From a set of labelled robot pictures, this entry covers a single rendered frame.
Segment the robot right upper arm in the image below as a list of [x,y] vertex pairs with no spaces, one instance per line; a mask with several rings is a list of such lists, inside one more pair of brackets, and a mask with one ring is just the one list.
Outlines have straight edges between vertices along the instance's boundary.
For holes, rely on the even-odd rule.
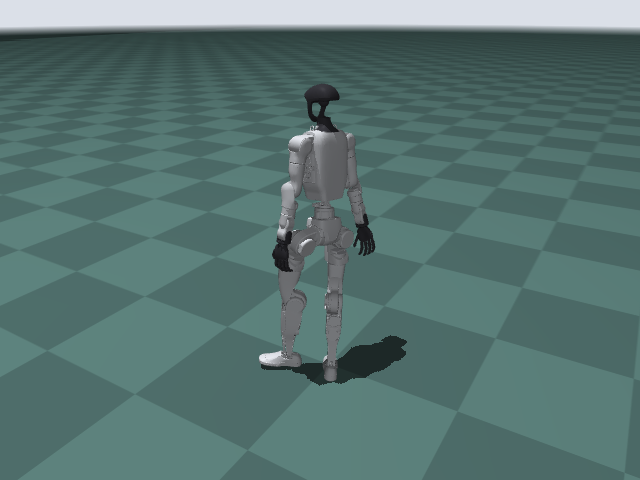
[[355,156],[356,140],[353,134],[345,133],[348,140],[348,165],[347,165],[347,182],[344,189],[355,187],[358,184],[357,163]]

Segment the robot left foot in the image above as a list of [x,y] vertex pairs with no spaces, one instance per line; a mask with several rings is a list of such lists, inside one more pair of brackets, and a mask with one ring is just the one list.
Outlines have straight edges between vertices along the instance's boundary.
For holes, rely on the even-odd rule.
[[[286,352],[287,354],[287,352]],[[286,355],[285,354],[285,355]],[[259,356],[259,362],[266,366],[290,366],[299,367],[302,364],[302,359],[299,353],[292,352],[291,358],[282,357],[282,351],[274,353],[264,353]],[[290,356],[290,355],[288,355]]]

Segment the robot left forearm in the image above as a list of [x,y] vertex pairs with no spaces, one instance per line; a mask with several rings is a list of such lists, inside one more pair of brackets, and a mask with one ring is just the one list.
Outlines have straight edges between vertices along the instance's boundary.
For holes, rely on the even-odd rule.
[[298,209],[298,203],[297,201],[295,201],[294,187],[289,183],[286,183],[282,186],[281,196],[282,211],[279,219],[279,229],[277,231],[277,237],[285,241],[286,233],[288,231],[291,231],[293,235],[293,227],[295,225],[294,219],[296,209]]

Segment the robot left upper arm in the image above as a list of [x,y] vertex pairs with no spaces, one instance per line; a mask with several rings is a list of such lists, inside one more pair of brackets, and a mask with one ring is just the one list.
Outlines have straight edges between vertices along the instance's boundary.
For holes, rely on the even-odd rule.
[[294,187],[295,198],[298,197],[302,191],[306,158],[312,151],[313,140],[313,135],[298,135],[292,137],[288,144],[290,155],[288,172],[290,175],[290,181],[287,183]]

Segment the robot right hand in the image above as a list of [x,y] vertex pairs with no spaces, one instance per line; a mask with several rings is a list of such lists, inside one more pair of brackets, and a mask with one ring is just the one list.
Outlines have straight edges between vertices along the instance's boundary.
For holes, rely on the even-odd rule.
[[[359,252],[358,255],[362,254],[363,248],[365,247],[364,254],[363,254],[363,256],[365,256],[366,254],[369,255],[370,253],[374,252],[374,250],[375,250],[375,242],[374,242],[373,234],[372,234],[371,230],[367,227],[369,225],[369,222],[368,222],[368,218],[367,218],[366,214],[363,215],[363,220],[364,220],[364,224],[356,224],[356,222],[355,222],[356,227],[359,228],[359,229],[357,230],[357,236],[356,236],[355,242],[353,244],[353,247],[356,247],[357,241],[359,239],[359,241],[360,241],[360,252]],[[367,245],[367,242],[368,242],[368,245]],[[372,244],[372,246],[371,246],[371,244]],[[372,251],[371,251],[371,249],[372,249]],[[367,250],[368,250],[368,253],[367,253]]]

